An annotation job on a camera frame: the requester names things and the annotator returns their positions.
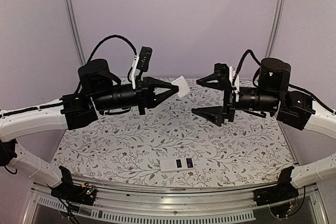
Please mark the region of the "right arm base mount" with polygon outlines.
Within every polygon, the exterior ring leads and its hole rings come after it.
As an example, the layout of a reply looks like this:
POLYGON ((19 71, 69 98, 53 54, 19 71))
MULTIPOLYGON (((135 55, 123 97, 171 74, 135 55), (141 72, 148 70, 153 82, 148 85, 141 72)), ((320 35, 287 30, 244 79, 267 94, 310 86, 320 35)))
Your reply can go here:
POLYGON ((288 203, 285 207, 272 207, 271 213, 276 218, 288 218, 296 214, 301 206, 293 211, 295 202, 298 199, 299 192, 291 184, 291 173, 294 170, 293 166, 287 167, 280 172, 278 181, 271 187, 254 190, 254 201, 257 206, 275 204, 277 202, 294 199, 294 203, 288 203))

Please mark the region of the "purple battery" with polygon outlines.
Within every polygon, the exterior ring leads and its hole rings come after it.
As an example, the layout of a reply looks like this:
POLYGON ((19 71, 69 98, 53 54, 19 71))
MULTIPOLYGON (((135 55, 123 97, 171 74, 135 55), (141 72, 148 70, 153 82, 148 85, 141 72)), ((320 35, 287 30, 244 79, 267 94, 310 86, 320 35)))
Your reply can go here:
POLYGON ((193 164, 193 159, 192 158, 187 158, 186 159, 186 166, 188 169, 194 168, 194 164, 193 164))

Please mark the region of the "white remote control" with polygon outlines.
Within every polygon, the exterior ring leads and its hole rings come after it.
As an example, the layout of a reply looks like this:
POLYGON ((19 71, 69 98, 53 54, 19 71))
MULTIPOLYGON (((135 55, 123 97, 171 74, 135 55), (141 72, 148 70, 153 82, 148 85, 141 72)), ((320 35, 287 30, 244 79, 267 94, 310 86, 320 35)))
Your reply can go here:
POLYGON ((160 160, 160 171, 163 173, 167 173, 193 170, 195 168, 194 161, 194 168, 188 169, 186 166, 186 159, 187 157, 160 160))

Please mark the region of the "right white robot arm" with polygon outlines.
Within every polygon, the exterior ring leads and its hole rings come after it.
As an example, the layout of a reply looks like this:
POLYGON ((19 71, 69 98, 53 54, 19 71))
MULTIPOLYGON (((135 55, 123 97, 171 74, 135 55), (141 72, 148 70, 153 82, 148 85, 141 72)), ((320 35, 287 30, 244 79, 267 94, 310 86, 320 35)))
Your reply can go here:
POLYGON ((214 72, 200 78, 200 86, 223 91, 223 105, 194 108, 192 113, 217 126, 232 122, 237 111, 265 118, 275 116, 298 130, 314 131, 335 138, 335 110, 327 107, 310 91, 289 83, 290 64, 276 58, 264 58, 253 77, 252 87, 239 87, 239 72, 244 58, 233 69, 217 63, 214 72))

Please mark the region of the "white battery cover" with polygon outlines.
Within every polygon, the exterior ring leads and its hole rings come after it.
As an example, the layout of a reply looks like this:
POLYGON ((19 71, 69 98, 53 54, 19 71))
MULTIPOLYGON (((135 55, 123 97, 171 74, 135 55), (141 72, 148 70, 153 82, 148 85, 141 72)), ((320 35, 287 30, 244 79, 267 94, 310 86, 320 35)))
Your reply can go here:
POLYGON ((177 79, 173 80, 171 84, 178 87, 177 95, 179 98, 185 97, 190 92, 189 85, 183 76, 180 76, 177 79))

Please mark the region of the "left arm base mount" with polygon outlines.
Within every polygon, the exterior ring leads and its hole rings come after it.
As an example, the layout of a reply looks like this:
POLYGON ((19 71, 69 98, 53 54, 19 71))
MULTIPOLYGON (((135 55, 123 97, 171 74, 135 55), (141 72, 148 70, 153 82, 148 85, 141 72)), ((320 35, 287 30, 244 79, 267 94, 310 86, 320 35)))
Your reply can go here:
POLYGON ((51 195, 67 202, 93 206, 97 195, 96 186, 89 183, 75 185, 70 171, 63 166, 59 166, 59 168, 61 171, 61 184, 50 188, 51 195))

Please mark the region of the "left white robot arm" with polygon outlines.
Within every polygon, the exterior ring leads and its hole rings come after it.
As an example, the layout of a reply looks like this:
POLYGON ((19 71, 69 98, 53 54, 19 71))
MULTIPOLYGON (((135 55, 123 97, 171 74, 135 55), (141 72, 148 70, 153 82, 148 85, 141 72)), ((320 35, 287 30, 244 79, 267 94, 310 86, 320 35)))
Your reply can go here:
POLYGON ((67 200, 78 195, 70 171, 55 168, 30 153, 17 139, 22 136, 52 130, 75 130, 98 120, 98 114, 114 109, 138 107, 141 115, 174 94, 180 86, 152 77, 132 84, 121 80, 109 70, 105 59, 96 59, 78 70, 81 91, 65 95, 49 103, 20 110, 1 112, 1 166, 25 172, 58 192, 67 200))

